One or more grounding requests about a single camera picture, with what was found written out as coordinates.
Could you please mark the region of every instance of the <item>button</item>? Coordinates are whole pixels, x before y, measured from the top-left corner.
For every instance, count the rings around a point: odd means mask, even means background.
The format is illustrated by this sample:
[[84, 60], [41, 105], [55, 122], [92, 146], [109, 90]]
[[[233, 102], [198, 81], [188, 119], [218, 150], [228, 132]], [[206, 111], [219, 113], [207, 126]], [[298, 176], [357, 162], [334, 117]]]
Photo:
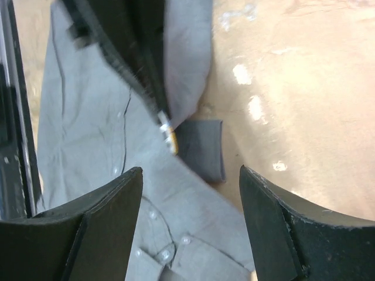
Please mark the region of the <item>button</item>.
[[183, 237], [182, 239], [181, 239], [181, 241], [182, 241], [182, 244], [185, 244], [185, 245], [187, 245], [187, 244], [190, 244], [190, 242], [192, 241], [189, 237]]
[[155, 220], [158, 217], [158, 215], [157, 215], [157, 213], [155, 211], [151, 211], [149, 215], [150, 215], [150, 218], [152, 220]]
[[165, 250], [162, 252], [162, 258], [164, 261], [166, 261], [167, 259], [169, 259], [171, 253], [168, 251], [168, 250]]

